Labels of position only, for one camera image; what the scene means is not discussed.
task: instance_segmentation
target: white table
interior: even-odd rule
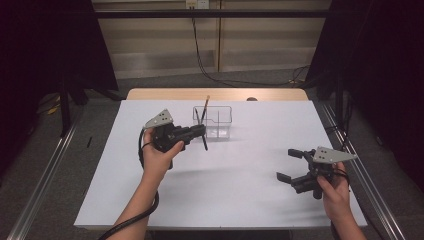
[[[138,136],[142,126],[167,108],[175,125],[192,126],[192,107],[204,100],[123,101],[75,226],[106,229],[113,225],[142,175]],[[167,230],[295,229],[329,226],[322,201],[312,192],[296,194],[276,179],[307,173],[307,163],[287,155],[289,148],[331,147],[310,101],[215,101],[231,106],[228,141],[193,140],[174,159],[163,180],[160,204],[149,228]],[[351,206],[366,225],[353,194]]]

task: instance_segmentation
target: hand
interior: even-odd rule
[[[345,171],[343,163],[338,162],[336,169]],[[323,176],[318,176],[318,184],[324,192],[324,208],[331,221],[343,222],[353,218],[349,201],[349,186],[346,178],[334,176],[330,184]]]
[[[166,171],[171,164],[172,159],[181,151],[184,142],[180,141],[175,144],[169,151],[163,153],[153,146],[152,134],[154,129],[150,128],[144,132],[144,143],[147,144],[143,148],[144,158],[144,173],[143,178],[148,181],[153,181],[159,185],[165,176]]]

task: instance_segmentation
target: wall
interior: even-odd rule
[[[329,0],[219,1],[215,9],[328,9]],[[185,1],[93,0],[96,10],[185,9]],[[100,19],[118,79],[198,73],[191,19]],[[208,72],[308,65],[324,19],[196,19]]]

